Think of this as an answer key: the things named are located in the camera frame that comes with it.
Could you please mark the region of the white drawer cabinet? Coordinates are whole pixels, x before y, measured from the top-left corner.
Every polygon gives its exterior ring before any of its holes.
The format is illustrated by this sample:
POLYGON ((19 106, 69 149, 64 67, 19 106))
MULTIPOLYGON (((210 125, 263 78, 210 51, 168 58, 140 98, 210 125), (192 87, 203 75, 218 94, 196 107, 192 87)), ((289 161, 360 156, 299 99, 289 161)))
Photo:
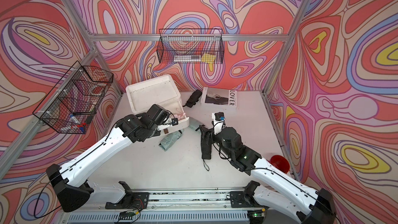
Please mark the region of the white drawer cabinet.
POLYGON ((135 83, 125 89, 134 114, 148 111, 153 104, 157 104, 172 113, 182 112, 181 94, 171 75, 135 83))

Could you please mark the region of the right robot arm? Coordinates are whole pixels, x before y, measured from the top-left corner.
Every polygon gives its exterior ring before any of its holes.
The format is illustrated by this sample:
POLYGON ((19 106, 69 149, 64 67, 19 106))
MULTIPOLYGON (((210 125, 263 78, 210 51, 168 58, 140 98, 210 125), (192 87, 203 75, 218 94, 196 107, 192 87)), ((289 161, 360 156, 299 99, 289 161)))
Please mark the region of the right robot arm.
POLYGON ((272 208, 298 224, 333 224, 337 220, 332 194, 316 190, 288 176, 258 152, 244 145, 233 127, 223 122, 208 129, 200 125, 202 159, 211 159, 211 148, 221 159, 242 173, 254 177, 241 197, 230 196, 238 205, 272 208))

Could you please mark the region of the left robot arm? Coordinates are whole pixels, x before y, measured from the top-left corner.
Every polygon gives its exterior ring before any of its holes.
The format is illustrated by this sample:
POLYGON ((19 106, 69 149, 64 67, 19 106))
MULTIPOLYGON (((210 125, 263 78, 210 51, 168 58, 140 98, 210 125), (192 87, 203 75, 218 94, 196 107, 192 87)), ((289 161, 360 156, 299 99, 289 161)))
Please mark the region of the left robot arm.
POLYGON ((90 175, 118 152, 159 136, 167 125, 178 122, 172 112, 154 104, 145 113, 119 119, 106 136, 71 161, 61 166, 52 164, 46 174, 61 209, 70 213, 89 203, 105 203, 113 209, 133 208, 134 193, 126 182, 99 186, 89 181, 90 175))

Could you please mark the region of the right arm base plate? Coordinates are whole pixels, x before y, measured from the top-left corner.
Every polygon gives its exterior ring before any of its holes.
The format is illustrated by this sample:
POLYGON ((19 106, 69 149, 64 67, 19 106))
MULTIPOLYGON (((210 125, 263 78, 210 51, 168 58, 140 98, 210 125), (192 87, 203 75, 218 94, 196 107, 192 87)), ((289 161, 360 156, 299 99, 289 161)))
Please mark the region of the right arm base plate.
POLYGON ((226 199, 230 201, 232 208, 255 208, 261 207, 269 209, 268 206, 260 205, 255 200, 255 190, 260 186, 260 183, 251 180, 247 186, 244 187, 243 191, 230 191, 226 196, 226 199))

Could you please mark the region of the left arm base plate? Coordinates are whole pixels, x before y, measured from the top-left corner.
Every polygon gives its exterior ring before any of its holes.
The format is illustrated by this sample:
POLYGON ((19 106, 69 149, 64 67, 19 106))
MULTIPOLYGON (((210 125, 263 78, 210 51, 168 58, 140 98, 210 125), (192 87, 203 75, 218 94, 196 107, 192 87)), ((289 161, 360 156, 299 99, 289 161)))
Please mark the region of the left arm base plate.
POLYGON ((133 209, 139 211, 146 209, 149 202, 148 192, 134 192, 125 181, 119 181, 119 184, 124 189, 124 196, 117 203, 107 202, 106 209, 133 209))

